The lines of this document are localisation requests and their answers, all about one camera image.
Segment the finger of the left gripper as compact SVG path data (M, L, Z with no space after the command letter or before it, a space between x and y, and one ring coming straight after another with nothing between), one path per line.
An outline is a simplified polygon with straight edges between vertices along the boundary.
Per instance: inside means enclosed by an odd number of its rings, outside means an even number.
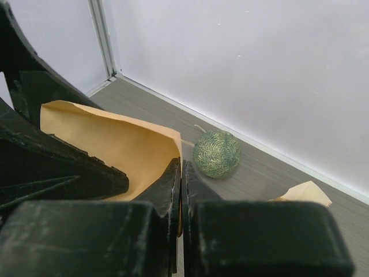
M104 199L128 188L124 172L43 133L1 101L1 210L36 199Z
M15 111L37 127L44 103L65 100L100 107L38 56L18 25L8 1L1 1L1 71Z

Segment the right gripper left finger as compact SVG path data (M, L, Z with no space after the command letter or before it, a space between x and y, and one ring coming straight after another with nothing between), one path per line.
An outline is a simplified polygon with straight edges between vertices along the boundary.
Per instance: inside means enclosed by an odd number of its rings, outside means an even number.
M178 232L180 230L181 161L174 158L158 180L134 201L151 203L164 225L167 239L168 273L177 273Z

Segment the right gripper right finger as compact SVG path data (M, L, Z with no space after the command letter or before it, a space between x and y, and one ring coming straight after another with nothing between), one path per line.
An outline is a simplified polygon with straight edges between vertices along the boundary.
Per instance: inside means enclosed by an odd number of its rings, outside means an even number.
M223 198L201 179L192 162L184 160L181 180L181 203L185 276L193 275L191 265L191 221L195 204L199 201L220 200L223 200Z

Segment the brown paper coffee filter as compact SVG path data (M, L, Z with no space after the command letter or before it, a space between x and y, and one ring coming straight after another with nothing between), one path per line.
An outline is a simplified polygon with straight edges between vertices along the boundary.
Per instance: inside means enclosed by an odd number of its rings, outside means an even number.
M179 132L77 103L43 104L40 128L127 175L127 192L105 196L106 203L136 200L159 180L171 161L182 161Z

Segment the green netted melon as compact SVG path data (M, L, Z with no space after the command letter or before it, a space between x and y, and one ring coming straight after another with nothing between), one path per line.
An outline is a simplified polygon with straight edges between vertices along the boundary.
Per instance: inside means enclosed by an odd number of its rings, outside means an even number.
M238 139L225 130L206 131L195 125L203 134L195 142L184 139L182 143L193 148L193 162L204 175L214 179L230 177L238 168L241 158L241 149Z

